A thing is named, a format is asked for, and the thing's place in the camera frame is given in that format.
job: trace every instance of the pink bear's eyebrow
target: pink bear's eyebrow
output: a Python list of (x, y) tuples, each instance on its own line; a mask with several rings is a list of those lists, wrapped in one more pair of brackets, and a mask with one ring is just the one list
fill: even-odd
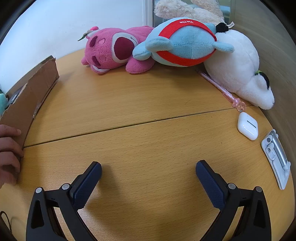
[(94, 36), (93, 38), (92, 38), (92, 40), (90, 41), (90, 43), (89, 43), (89, 46), (90, 47), (93, 47), (94, 45), (95, 45), (95, 43), (96, 43), (96, 39), (98, 38), (98, 36)]

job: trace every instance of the blue gripper pad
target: blue gripper pad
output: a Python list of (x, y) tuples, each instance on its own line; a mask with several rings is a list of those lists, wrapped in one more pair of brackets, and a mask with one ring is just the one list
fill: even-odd
[(101, 164), (93, 161), (86, 171), (77, 176), (77, 178), (72, 182), (70, 196), (73, 199), (73, 207), (75, 210), (84, 208), (101, 176)]
[(196, 163), (195, 171), (213, 206), (222, 211), (228, 196), (227, 183), (205, 160)]

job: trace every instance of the black ear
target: black ear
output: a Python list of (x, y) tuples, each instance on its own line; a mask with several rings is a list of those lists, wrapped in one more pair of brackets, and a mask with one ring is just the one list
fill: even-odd
[(261, 72), (261, 71), (258, 71), (257, 73), (255, 73), (255, 75), (258, 75), (258, 74), (260, 74), (264, 79), (265, 79), (265, 81), (266, 81), (266, 85), (267, 85), (267, 89), (269, 89), (269, 79), (268, 79), (268, 77), (267, 77), (267, 75), (266, 74), (264, 74), (263, 72)]
[(217, 26), (216, 26), (216, 32), (217, 33), (225, 33), (227, 32), (229, 29), (228, 29), (228, 26), (226, 25), (226, 23), (219, 23)]

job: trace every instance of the white plush toy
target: white plush toy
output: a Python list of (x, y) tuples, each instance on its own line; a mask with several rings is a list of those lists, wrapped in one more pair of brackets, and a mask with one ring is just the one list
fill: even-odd
[(199, 8), (192, 8), (181, 0), (160, 0), (155, 5), (155, 15), (172, 19), (179, 17), (189, 17), (196, 19), (202, 23), (218, 23), (224, 22), (223, 13), (216, 0), (191, 0)]
[(272, 108), (274, 95), (268, 77), (258, 70), (259, 56), (252, 42), (236, 30), (216, 33), (216, 38), (218, 41), (232, 44), (235, 51), (216, 51), (204, 62), (211, 78), (228, 91), (262, 109)]
[(190, 17), (203, 23), (214, 23), (217, 41), (234, 46), (233, 53), (216, 51), (204, 64), (208, 74), (230, 92), (268, 110), (274, 96), (268, 77), (259, 68), (259, 56), (252, 42), (242, 33), (229, 30), (215, 0), (191, 0), (201, 8), (192, 8), (181, 0), (160, 0), (155, 14), (161, 18)]

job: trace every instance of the fabric tag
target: fabric tag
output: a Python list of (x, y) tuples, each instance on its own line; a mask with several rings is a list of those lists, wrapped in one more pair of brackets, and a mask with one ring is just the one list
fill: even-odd
[(232, 28), (234, 26), (234, 22), (231, 22), (231, 24), (228, 24), (227, 26), (228, 28)]

